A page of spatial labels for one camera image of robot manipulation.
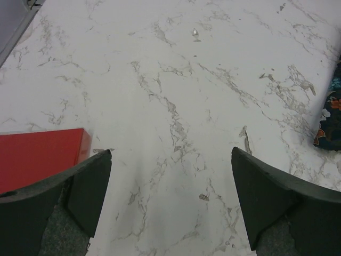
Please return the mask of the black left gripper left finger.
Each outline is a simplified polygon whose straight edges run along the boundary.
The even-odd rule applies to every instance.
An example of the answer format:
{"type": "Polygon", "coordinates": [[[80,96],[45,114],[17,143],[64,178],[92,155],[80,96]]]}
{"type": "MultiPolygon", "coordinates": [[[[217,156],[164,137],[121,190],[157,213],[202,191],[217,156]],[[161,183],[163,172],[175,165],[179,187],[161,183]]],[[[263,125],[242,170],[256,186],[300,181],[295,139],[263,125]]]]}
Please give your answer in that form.
{"type": "Polygon", "coordinates": [[[1,194],[1,255],[86,255],[107,191],[112,154],[1,194]]]}

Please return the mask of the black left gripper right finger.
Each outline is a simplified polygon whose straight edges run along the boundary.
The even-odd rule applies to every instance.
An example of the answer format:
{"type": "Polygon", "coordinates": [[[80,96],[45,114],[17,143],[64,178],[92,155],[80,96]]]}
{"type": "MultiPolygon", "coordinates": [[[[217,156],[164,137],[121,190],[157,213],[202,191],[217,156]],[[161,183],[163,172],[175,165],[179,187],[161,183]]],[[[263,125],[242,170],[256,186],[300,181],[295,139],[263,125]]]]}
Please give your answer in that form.
{"type": "Polygon", "coordinates": [[[340,192],[235,147],[231,164],[249,245],[257,255],[340,255],[340,192]]]}

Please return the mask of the dark blue floral tie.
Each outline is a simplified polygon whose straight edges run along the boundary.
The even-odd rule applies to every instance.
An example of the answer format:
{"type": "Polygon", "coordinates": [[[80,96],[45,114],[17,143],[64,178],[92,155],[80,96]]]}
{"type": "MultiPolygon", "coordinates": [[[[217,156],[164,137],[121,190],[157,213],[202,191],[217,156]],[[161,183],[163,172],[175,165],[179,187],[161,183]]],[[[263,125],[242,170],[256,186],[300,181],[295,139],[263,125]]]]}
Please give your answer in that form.
{"type": "Polygon", "coordinates": [[[328,88],[313,144],[324,150],[340,151],[340,57],[328,88]]]}

